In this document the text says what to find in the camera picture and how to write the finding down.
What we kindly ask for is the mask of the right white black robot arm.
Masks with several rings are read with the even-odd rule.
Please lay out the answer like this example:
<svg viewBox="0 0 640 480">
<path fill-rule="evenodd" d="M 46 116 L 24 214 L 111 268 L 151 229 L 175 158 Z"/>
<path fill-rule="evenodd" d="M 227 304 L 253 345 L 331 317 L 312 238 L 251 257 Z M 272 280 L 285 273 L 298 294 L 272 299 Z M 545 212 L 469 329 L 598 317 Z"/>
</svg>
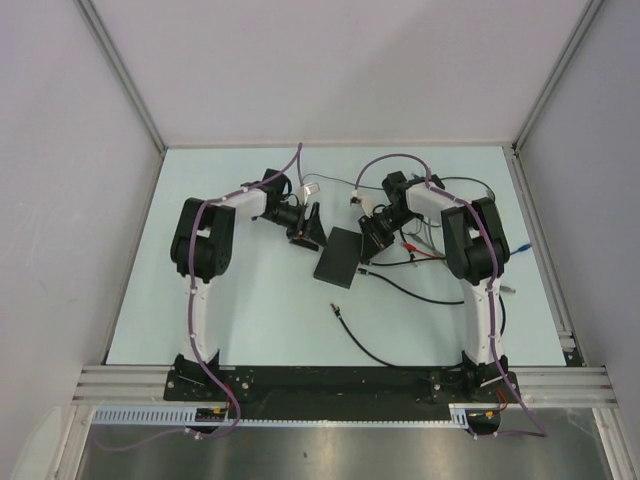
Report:
<svg viewBox="0 0 640 480">
<path fill-rule="evenodd" d="M 361 260 L 368 262 L 389 248 L 395 233 L 411 220 L 440 224 L 444 261 L 460 281 L 465 307 L 460 385 L 469 399 L 484 401 L 508 372 L 500 286 L 510 249 L 495 201 L 457 196 L 435 175 L 409 180 L 394 172 L 383 180 L 382 188 L 388 204 L 381 209 L 368 206 L 364 197 L 352 193 L 351 202 L 363 210 L 358 219 Z"/>
</svg>

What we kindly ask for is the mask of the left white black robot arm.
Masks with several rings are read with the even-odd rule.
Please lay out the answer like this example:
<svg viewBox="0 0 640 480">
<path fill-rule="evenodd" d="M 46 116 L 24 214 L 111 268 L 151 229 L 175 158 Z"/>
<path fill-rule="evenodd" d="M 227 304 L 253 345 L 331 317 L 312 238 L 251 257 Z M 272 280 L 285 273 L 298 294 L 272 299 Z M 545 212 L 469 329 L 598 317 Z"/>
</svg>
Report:
<svg viewBox="0 0 640 480">
<path fill-rule="evenodd" d="M 291 244 L 317 251 L 327 246 L 320 204 L 310 201 L 319 191 L 316 183 L 294 189 L 283 172 L 268 169 L 261 180 L 244 183 L 219 199 L 184 202 L 170 248 L 171 261 L 187 282 L 186 337 L 173 364 L 174 383 L 186 382 L 202 400 L 220 390 L 220 347 L 207 309 L 213 285 L 231 264 L 237 224 L 267 220 L 282 227 Z"/>
</svg>

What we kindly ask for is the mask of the black ethernet cable teal boot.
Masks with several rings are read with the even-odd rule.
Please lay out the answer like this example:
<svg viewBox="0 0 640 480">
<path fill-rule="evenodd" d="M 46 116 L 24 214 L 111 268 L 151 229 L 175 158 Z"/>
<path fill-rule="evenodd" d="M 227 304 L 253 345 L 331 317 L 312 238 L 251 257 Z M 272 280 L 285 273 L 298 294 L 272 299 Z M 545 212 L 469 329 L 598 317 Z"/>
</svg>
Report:
<svg viewBox="0 0 640 480">
<path fill-rule="evenodd" d="M 387 276 L 381 275 L 379 273 L 373 272 L 368 269 L 358 268 L 356 272 L 360 276 L 369 277 L 369 278 L 373 278 L 381 282 L 384 282 L 385 284 L 401 292 L 402 294 L 424 303 L 428 303 L 431 305 L 440 305 L 440 306 L 460 306 L 464 304 L 463 300 L 443 300 L 443 299 L 438 299 L 438 298 L 433 298 L 433 297 L 423 295 L 415 289 L 407 288 L 404 285 L 401 285 L 396 281 L 391 280 Z"/>
</svg>

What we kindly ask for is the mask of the black network switch box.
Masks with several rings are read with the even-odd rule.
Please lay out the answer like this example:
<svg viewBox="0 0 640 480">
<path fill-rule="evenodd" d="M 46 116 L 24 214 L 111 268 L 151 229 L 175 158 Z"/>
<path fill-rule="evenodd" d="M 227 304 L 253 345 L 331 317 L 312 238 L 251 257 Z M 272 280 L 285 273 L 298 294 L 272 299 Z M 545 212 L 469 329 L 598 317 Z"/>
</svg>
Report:
<svg viewBox="0 0 640 480">
<path fill-rule="evenodd" d="M 323 249 L 313 278 L 344 289 L 350 289 L 360 262 L 362 235 L 333 227 L 327 247 Z"/>
</svg>

